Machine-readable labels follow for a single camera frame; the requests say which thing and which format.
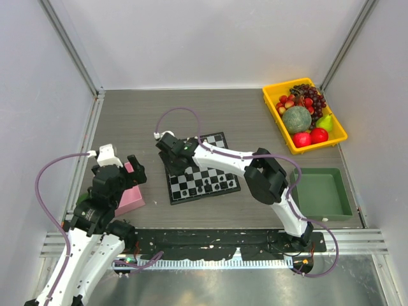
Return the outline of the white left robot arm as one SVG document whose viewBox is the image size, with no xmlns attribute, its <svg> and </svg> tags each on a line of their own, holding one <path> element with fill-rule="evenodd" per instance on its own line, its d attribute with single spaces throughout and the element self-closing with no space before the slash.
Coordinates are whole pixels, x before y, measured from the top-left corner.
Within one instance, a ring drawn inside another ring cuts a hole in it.
<svg viewBox="0 0 408 306">
<path fill-rule="evenodd" d="M 135 249 L 135 227 L 116 220 L 115 211 L 124 191 L 146 183 L 145 168 L 134 155 L 127 158 L 131 171 L 101 150 L 87 155 L 97 159 L 92 186 L 78 202 L 69 230 L 57 227 L 66 245 L 47 285 L 26 305 L 87 305 L 114 259 Z"/>
</svg>

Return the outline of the black and white chessboard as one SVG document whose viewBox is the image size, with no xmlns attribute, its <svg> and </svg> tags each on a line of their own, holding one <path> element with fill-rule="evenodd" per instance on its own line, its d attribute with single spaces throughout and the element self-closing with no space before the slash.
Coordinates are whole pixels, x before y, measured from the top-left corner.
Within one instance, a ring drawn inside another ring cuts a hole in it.
<svg viewBox="0 0 408 306">
<path fill-rule="evenodd" d="M 171 205 L 241 191 L 238 177 L 232 173 L 202 167 L 188 167 L 180 175 L 165 169 Z"/>
</svg>

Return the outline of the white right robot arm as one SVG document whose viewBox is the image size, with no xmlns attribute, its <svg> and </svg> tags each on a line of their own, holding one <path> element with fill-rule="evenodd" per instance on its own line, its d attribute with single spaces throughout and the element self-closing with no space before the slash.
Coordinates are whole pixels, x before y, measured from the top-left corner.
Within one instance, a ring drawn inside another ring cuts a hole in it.
<svg viewBox="0 0 408 306">
<path fill-rule="evenodd" d="M 182 175 L 188 167 L 213 168 L 245 179 L 252 197 L 270 205 L 280 219 L 289 246 L 303 251 L 311 244 L 313 225 L 293 203 L 286 172 L 269 151 L 238 152 L 219 148 L 199 138 L 186 141 L 166 131 L 154 133 L 156 147 L 171 175 Z"/>
</svg>

